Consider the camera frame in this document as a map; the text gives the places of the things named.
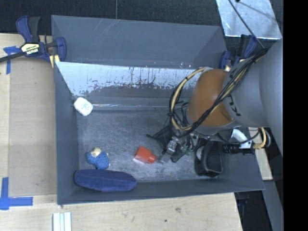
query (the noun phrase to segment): blue towel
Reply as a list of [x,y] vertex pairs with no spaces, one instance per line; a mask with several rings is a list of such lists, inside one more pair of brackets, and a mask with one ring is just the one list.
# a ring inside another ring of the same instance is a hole
[[79,186],[102,192],[129,191],[137,185],[130,174],[101,169],[77,170],[74,179]]

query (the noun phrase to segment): metal sheet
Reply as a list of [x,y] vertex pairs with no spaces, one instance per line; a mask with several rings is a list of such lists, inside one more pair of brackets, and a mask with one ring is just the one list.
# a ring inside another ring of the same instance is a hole
[[[281,39],[270,0],[231,1],[257,38]],[[216,3],[226,36],[240,37],[241,34],[250,34],[228,0],[216,0]]]
[[[98,64],[58,62],[57,66],[75,96],[88,95],[101,88],[174,89],[194,69],[163,67],[124,67]],[[195,75],[184,89],[193,88],[200,74]]]

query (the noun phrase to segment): white object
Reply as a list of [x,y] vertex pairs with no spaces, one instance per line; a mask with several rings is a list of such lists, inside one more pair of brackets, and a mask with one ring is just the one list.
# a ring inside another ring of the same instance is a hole
[[84,116],[87,116],[93,110],[93,104],[81,97],[77,98],[77,100],[74,102],[74,107]]
[[[246,140],[248,139],[248,138],[247,138],[241,131],[239,131],[238,129],[233,129],[233,132],[232,132],[231,137],[237,139],[239,142],[243,142],[243,141],[246,141]],[[250,146],[251,146],[251,141],[246,142],[246,143],[244,143],[244,144],[241,144],[241,145],[240,145],[240,149],[243,149],[243,148],[250,148]]]
[[54,213],[52,216],[53,231],[72,231],[72,218],[70,212]]

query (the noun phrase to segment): blue clamp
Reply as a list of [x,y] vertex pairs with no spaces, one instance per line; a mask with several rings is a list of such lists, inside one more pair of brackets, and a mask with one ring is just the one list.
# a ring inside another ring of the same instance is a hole
[[[57,54],[60,61],[64,61],[66,57],[66,43],[63,37],[56,38],[55,42],[46,43],[39,41],[38,33],[38,23],[40,17],[29,17],[24,15],[16,21],[16,27],[18,33],[23,36],[25,43],[19,48],[19,52],[12,54],[12,49],[10,49],[10,54],[1,57],[0,63],[9,61],[16,57],[25,56],[25,57],[35,57],[42,59],[46,62],[51,61],[51,54],[48,52],[48,48],[57,46]],[[7,74],[11,71],[11,64],[7,66]]]
[[2,178],[2,189],[0,198],[0,210],[8,210],[11,206],[32,206],[33,197],[8,197],[9,193],[9,178]]
[[227,61],[230,60],[231,66],[235,66],[241,59],[246,59],[250,56],[257,45],[257,39],[252,35],[241,35],[241,43],[239,49],[235,54],[231,54],[229,51],[224,51],[220,61],[219,69],[224,69],[227,65]]
[[[44,43],[39,42],[39,37],[37,35],[37,30],[38,30],[38,22],[39,22],[39,17],[29,17],[28,15],[24,15],[20,17],[16,21],[16,27],[18,33],[23,36],[25,40],[25,44],[27,43],[36,43],[39,45],[37,48],[38,51],[35,53],[28,53],[24,52],[24,56],[26,57],[36,57],[39,59],[42,59],[46,62],[50,62],[50,53],[47,52],[47,49],[45,48]],[[64,61],[66,57],[66,44],[64,38],[56,38],[56,43],[58,46],[58,55],[61,61]]]

